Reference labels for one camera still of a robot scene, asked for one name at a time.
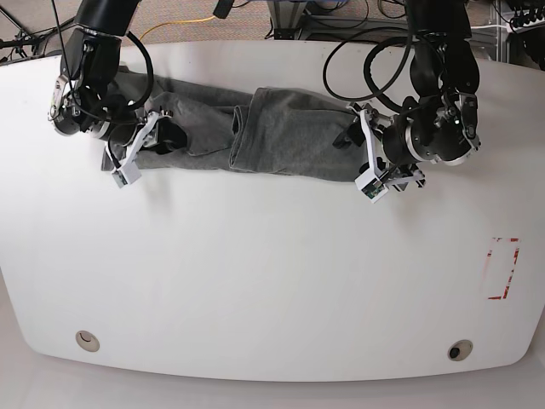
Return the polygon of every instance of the black cable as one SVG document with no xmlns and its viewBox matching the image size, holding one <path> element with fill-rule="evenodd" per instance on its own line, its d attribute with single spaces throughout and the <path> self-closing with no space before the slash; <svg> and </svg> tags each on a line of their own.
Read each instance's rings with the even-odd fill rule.
<svg viewBox="0 0 545 409">
<path fill-rule="evenodd" d="M 269 32 L 263 38 L 264 40 L 268 40 L 269 38 L 271 38 L 273 36 L 273 31 L 274 31 L 273 19 L 270 19 L 269 21 L 271 23 L 271 29 L 269 30 Z"/>
<path fill-rule="evenodd" d="M 397 20 L 397 19 L 402 19 L 403 17 L 405 17 L 407 14 L 404 12 L 400 15 L 390 15 L 386 12 L 386 10 L 384 10 L 384 6 L 382 5 L 382 1 L 386 1 L 386 0 L 376 0 L 376 6 L 378 8 L 378 11 L 381 12 L 381 14 L 386 17 L 387 19 L 391 19 L 391 20 Z M 391 3 L 391 4 L 397 4 L 398 6 L 402 6 L 403 4 L 401 3 L 398 3 L 398 2 L 394 2 L 394 1 L 390 1 L 390 2 L 387 2 L 387 3 Z"/>
<path fill-rule="evenodd" d="M 329 24 L 324 23 L 323 21 L 321 21 L 319 19 L 316 19 L 312 14 L 307 13 L 307 17 L 310 18 L 311 20 L 315 21 L 316 23 L 320 24 L 321 26 L 325 26 L 325 27 L 329 27 L 329 28 L 335 28 L 337 30 L 352 30 L 352 29 L 357 28 L 357 27 L 361 26 L 362 24 L 364 24 L 367 21 L 367 19 L 369 18 L 369 12 L 370 12 L 369 1 L 368 0 L 364 0 L 364 1 L 365 1 L 365 6 L 366 6 L 365 17 L 358 24 L 356 24 L 355 26 L 347 26 L 347 27 L 331 26 Z"/>
<path fill-rule="evenodd" d="M 343 2 L 337 2 L 336 5 L 331 9 L 328 8 L 328 7 L 320 6 L 318 4 L 318 2 L 313 2 L 313 3 L 314 3 L 314 7 L 316 7 L 319 10 L 322 10 L 325 13 L 333 13 L 334 11 L 340 10 L 343 7 L 345 7 L 349 2 L 350 2 L 350 0 L 345 0 Z"/>
<path fill-rule="evenodd" d="M 137 36 L 135 36 L 132 32 L 127 33 L 127 38 L 132 41 L 136 47 L 140 50 L 142 55 L 144 56 L 144 60 L 146 60 L 146 72 L 147 72 L 147 86 L 146 91 L 144 92 L 144 95 L 134 104 L 127 106 L 124 111 L 125 112 L 133 112 L 137 110 L 140 107 L 143 107 L 146 103 L 147 99 L 150 97 L 153 91 L 153 84 L 154 84 L 154 78 L 153 78 L 153 64 L 152 64 L 152 57 L 147 52 L 146 47 L 144 47 L 144 44 L 138 39 Z"/>
<path fill-rule="evenodd" d="M 387 40 L 378 43 L 375 47 L 373 47 L 371 52 L 367 54 L 367 58 L 365 59 L 364 63 L 364 79 L 371 92 L 377 92 L 379 90 L 375 84 L 375 81 L 373 81 L 373 77 L 371 76 L 371 64 L 375 57 L 384 49 L 387 49 L 393 45 L 403 45 L 406 43 L 406 41 L 406 37 L 390 37 Z M 386 96 L 386 94 L 378 95 L 376 99 L 382 102 L 382 105 L 384 105 L 386 108 L 389 108 L 394 112 L 400 113 L 403 111 L 403 107 L 393 102 Z"/>
<path fill-rule="evenodd" d="M 370 100 L 372 98 L 378 97 L 379 95 L 383 95 L 393 85 L 393 83 L 396 82 L 396 80 L 399 78 L 399 75 L 401 75 L 401 72 L 403 71 L 403 68 L 404 68 L 407 60 L 409 59 L 410 46 L 412 45 L 412 37 L 413 37 L 413 32 L 412 32 L 411 29 L 407 33 L 407 41 L 405 43 L 405 50 L 404 50 L 404 53 L 403 53 L 403 57 L 401 58 L 401 62 L 399 63 L 398 69 L 393 74 L 392 78 L 390 78 L 390 80 L 386 83 L 386 85 L 384 85 L 381 89 L 377 90 L 376 92 L 373 92 L 370 95 L 351 98 L 351 97 L 342 96 L 342 95 L 337 94 L 335 91 L 333 91 L 333 89 L 331 89 L 331 87 L 329 86 L 329 84 L 327 82 L 327 68 L 328 68 L 328 66 L 329 66 L 329 64 L 331 62 L 331 59 L 337 53 L 337 51 L 339 51 L 339 49 L 341 49 L 347 43 L 350 43 L 356 37 L 359 37 L 359 36 L 361 36 L 363 34 L 366 34 L 368 32 L 378 32 L 378 31 L 383 31 L 383 30 L 394 30 L 394 31 L 401 31 L 401 32 L 406 31 L 403 28 L 390 27 L 390 26 L 368 28 L 368 29 L 362 30 L 360 32 L 357 32 L 353 36 L 351 36 L 348 39 L 344 40 L 342 43 L 337 45 L 337 47 L 331 52 L 331 54 L 327 57 L 327 60 L 325 61 L 324 70 L 322 71 L 322 79 L 324 81 L 324 87 L 327 89 L 327 91 L 330 93 L 330 95 L 334 96 L 336 99 L 341 100 L 341 101 L 348 101 L 348 102 L 368 101 L 368 100 Z"/>
</svg>

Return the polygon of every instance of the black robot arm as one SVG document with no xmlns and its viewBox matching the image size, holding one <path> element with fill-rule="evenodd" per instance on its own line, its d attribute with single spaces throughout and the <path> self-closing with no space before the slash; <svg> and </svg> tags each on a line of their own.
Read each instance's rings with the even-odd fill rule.
<svg viewBox="0 0 545 409">
<path fill-rule="evenodd" d="M 135 111 L 144 106 L 153 86 L 152 60 L 129 24 L 140 0 L 83 0 L 74 30 L 62 47 L 60 76 L 49 118 L 64 135 L 104 129 L 104 123 L 137 124 Z M 108 85 L 119 68 L 121 38 L 127 36 L 146 60 L 148 85 L 133 103 L 109 95 Z"/>
</svg>

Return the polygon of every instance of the cloth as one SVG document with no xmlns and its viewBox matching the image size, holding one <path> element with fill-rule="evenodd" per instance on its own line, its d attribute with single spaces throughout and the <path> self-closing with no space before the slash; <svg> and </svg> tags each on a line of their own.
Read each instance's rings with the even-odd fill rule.
<svg viewBox="0 0 545 409">
<path fill-rule="evenodd" d="M 120 72 L 114 91 L 137 100 L 146 76 Z M 142 151 L 141 169 L 182 168 L 310 176 L 354 181 L 366 162 L 364 147 L 335 149 L 335 138 L 355 119 L 323 97 L 292 89 L 254 95 L 156 77 L 146 109 L 167 109 L 188 136 L 186 150 Z M 103 160 L 103 170 L 111 163 Z"/>
</svg>

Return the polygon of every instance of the white table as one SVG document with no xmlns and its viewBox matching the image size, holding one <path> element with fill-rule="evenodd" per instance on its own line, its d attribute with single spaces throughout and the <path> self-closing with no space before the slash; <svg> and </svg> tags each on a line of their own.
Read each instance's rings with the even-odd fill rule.
<svg viewBox="0 0 545 409">
<path fill-rule="evenodd" d="M 324 93 L 334 44 L 211 42 L 150 48 L 158 75 L 252 92 Z M 365 45 L 331 65 L 340 93 L 366 91 Z M 376 60 L 386 80 L 399 51 Z M 136 71 L 134 49 L 123 59 Z M 0 70 L 0 268 L 37 352 L 191 377 L 340 381 L 509 365 L 545 296 L 545 77 L 480 61 L 483 149 L 428 185 L 371 204 L 351 184 L 153 170 L 118 190 L 103 146 L 46 120 L 59 60 Z M 389 93 L 414 94 L 407 72 Z M 499 245 L 492 238 L 518 238 Z M 509 255 L 520 248 L 508 298 Z M 485 268 L 489 250 L 493 262 Z M 78 347 L 94 333 L 100 350 Z M 462 339 L 462 362 L 447 357 Z"/>
</svg>

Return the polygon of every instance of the cable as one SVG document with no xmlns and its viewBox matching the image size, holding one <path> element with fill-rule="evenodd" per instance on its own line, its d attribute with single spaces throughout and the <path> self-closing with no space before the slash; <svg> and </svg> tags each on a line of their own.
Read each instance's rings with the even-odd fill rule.
<svg viewBox="0 0 545 409">
<path fill-rule="evenodd" d="M 471 27 L 472 30 L 481 30 L 483 28 L 503 28 L 505 30 L 508 29 L 507 26 L 504 26 L 502 24 L 489 24 L 488 26 L 473 26 L 473 27 Z"/>
<path fill-rule="evenodd" d="M 329 28 L 335 28 L 337 30 L 352 30 L 354 28 L 357 28 L 359 26 L 361 26 L 362 24 L 364 24 L 367 19 L 369 18 L 369 12 L 370 12 L 370 9 L 369 9 L 369 1 L 368 0 L 364 0 L 365 1 L 365 6 L 366 7 L 366 11 L 365 11 L 365 17 L 363 20 L 361 20 L 358 24 L 356 24 L 355 26 L 347 26 L 347 27 L 338 27 L 338 26 L 331 26 L 329 24 L 326 24 L 324 23 L 323 21 L 321 20 L 318 20 L 316 18 L 314 18 L 314 16 L 312 14 L 309 14 L 307 10 L 305 10 L 307 12 L 307 17 L 310 18 L 311 20 L 315 21 L 316 23 L 320 24 L 321 26 L 325 26 L 325 27 L 329 27 Z"/>
<path fill-rule="evenodd" d="M 174 24 L 189 24 L 189 23 L 204 23 L 205 21 L 211 21 L 215 19 L 215 16 L 212 15 L 210 17 L 207 17 L 206 19 L 198 19 L 198 20 L 175 20 L 175 21 L 166 21 L 164 23 L 161 23 L 161 24 L 157 24 L 156 26 L 152 27 L 152 28 L 149 28 L 147 29 L 144 34 L 142 34 L 140 36 L 140 41 L 142 41 L 142 39 L 147 36 L 150 32 L 152 32 L 153 30 L 155 29 L 158 29 L 159 27 L 162 27 L 162 26 L 168 26 L 168 25 L 174 25 Z"/>
<path fill-rule="evenodd" d="M 335 91 L 333 91 L 333 89 L 331 89 L 331 87 L 329 86 L 329 84 L 327 82 L 327 68 L 328 68 L 328 66 L 329 66 L 329 64 L 331 62 L 331 59 L 337 53 L 337 51 L 339 51 L 339 49 L 341 49 L 347 43 L 350 43 L 356 37 L 359 37 L 359 36 L 361 36 L 363 34 L 366 34 L 368 32 L 378 32 L 378 31 L 382 31 L 382 30 L 394 30 L 394 31 L 401 31 L 401 32 L 406 31 L 403 28 L 392 27 L 392 26 L 368 28 L 368 29 L 362 30 L 360 32 L 357 32 L 353 36 L 351 36 L 348 39 L 344 40 L 342 43 L 337 45 L 337 47 L 327 57 L 327 60 L 325 61 L 325 64 L 324 64 L 324 70 L 322 71 L 322 79 L 324 81 L 324 87 L 327 89 L 327 91 L 330 93 L 330 95 L 334 96 L 336 99 L 341 100 L 341 101 L 348 101 L 348 102 L 367 101 L 367 100 L 370 100 L 372 98 L 376 98 L 376 97 L 378 97 L 380 95 L 383 95 L 393 85 L 393 83 L 396 82 L 396 80 L 399 78 L 399 75 L 401 75 L 401 72 L 403 71 L 403 68 L 404 68 L 407 60 L 409 59 L 410 47 L 412 45 L 412 37 L 413 37 L 413 32 L 412 32 L 411 29 L 409 30 L 409 32 L 407 32 L 407 41 L 405 43 L 405 50 L 404 50 L 404 53 L 403 53 L 403 57 L 401 58 L 401 62 L 399 63 L 398 69 L 393 74 L 392 78 L 390 78 L 390 80 L 386 83 L 386 85 L 384 85 L 381 89 L 373 92 L 370 95 L 361 96 L 361 97 L 357 97 L 357 98 L 351 98 L 351 97 L 347 97 L 347 96 L 338 95 Z"/>
<path fill-rule="evenodd" d="M 344 2 L 337 2 L 337 4 L 332 9 L 324 7 L 324 6 L 320 6 L 318 2 L 313 2 L 313 3 L 314 3 L 314 7 L 316 7 L 317 9 L 322 10 L 325 13 L 332 13 L 336 10 L 340 10 L 343 7 L 345 7 L 348 3 L 350 3 L 350 0 L 345 0 Z"/>
<path fill-rule="evenodd" d="M 143 107 L 146 103 L 147 99 L 152 94 L 153 90 L 153 64 L 152 64 L 152 57 L 148 54 L 146 47 L 144 47 L 144 44 L 140 42 L 140 40 L 132 33 L 127 33 L 127 38 L 132 41 L 136 47 L 140 50 L 142 55 L 144 56 L 144 60 L 146 60 L 146 72 L 147 72 L 147 85 L 146 85 L 146 91 L 144 92 L 144 95 L 134 104 L 127 106 L 124 111 L 125 112 L 133 112 L 136 109 Z"/>
<path fill-rule="evenodd" d="M 396 4 L 398 6 L 404 6 L 402 3 L 400 2 L 397 2 L 397 1 L 393 1 L 393 0 L 376 0 L 376 6 L 378 8 L 378 11 L 381 12 L 381 14 L 386 17 L 387 19 L 392 19 L 392 20 L 397 20 L 397 19 L 402 19 L 403 17 L 405 17 L 407 14 L 404 12 L 400 15 L 390 15 L 388 14 L 385 10 L 384 10 L 384 7 L 382 6 L 382 1 L 385 1 L 387 3 L 390 3 L 390 4 Z"/>
</svg>

